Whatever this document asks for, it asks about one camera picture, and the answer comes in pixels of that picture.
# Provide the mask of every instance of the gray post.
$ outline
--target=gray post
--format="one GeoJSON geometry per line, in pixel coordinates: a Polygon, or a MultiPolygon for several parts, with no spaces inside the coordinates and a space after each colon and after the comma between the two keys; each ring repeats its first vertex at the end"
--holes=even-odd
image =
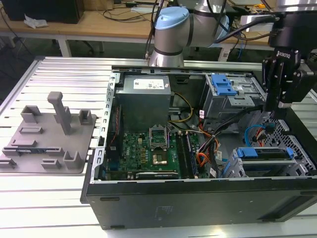
{"type": "Polygon", "coordinates": [[[64,134],[69,135],[71,130],[71,126],[70,126],[71,120],[69,119],[69,117],[67,116],[65,112],[63,103],[61,101],[62,98],[63,98],[63,94],[61,92],[50,92],[48,96],[48,102],[52,103],[56,112],[56,117],[58,118],[58,121],[61,125],[61,128],[64,131],[64,134]]]}

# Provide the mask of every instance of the power supply label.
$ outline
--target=power supply label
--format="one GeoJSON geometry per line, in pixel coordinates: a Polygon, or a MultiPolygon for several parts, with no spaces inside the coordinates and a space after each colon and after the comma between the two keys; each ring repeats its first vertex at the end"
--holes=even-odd
{"type": "Polygon", "coordinates": [[[133,81],[133,89],[164,89],[163,79],[139,79],[133,81]]]}

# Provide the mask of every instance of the white sticker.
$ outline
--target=white sticker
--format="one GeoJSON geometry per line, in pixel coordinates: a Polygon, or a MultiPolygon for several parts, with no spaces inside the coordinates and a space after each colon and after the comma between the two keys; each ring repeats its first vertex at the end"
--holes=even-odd
{"type": "Polygon", "coordinates": [[[133,89],[164,89],[163,79],[139,79],[133,80],[133,89]]]}
{"type": "Polygon", "coordinates": [[[205,111],[204,110],[199,110],[199,117],[201,119],[204,119],[205,118],[205,111]]]}
{"type": "Polygon", "coordinates": [[[217,154],[216,154],[216,160],[221,160],[222,161],[222,152],[221,151],[217,151],[217,154]]]}
{"type": "Polygon", "coordinates": [[[216,173],[216,171],[215,171],[213,168],[210,168],[210,174],[211,174],[214,178],[216,178],[217,173],[216,173]]]}
{"type": "Polygon", "coordinates": [[[243,90],[241,86],[233,86],[233,89],[236,91],[243,90]]]}

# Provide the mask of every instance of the ram slot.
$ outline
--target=ram slot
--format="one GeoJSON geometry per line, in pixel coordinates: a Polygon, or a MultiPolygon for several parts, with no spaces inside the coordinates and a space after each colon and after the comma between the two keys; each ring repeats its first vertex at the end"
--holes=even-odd
{"type": "Polygon", "coordinates": [[[191,156],[185,135],[176,135],[176,147],[181,178],[193,179],[194,173],[191,163],[191,156]]]}

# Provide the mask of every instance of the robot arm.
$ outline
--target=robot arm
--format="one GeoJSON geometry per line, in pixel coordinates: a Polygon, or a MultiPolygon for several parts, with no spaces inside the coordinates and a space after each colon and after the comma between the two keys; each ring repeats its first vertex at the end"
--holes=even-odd
{"type": "MultiPolygon", "coordinates": [[[[183,48],[210,47],[214,40],[224,36],[225,30],[218,28],[217,15],[223,0],[211,3],[213,13],[209,11],[207,0],[201,0],[193,14],[182,7],[168,7],[160,12],[155,30],[155,49],[150,58],[150,66],[183,67],[183,48]]],[[[228,29],[229,19],[221,18],[221,23],[228,29]]]]}
{"type": "MultiPolygon", "coordinates": [[[[267,92],[265,111],[275,118],[285,117],[286,108],[302,101],[317,82],[317,76],[306,62],[317,48],[317,3],[305,0],[277,0],[277,11],[254,17],[252,22],[226,33],[218,27],[217,18],[223,0],[201,0],[193,14],[185,8],[170,7],[161,11],[156,24],[155,50],[149,65],[183,67],[185,46],[210,47],[258,23],[272,23],[269,45],[273,56],[263,60],[263,88],[267,92]]],[[[221,23],[228,29],[228,19],[221,23]]]]}

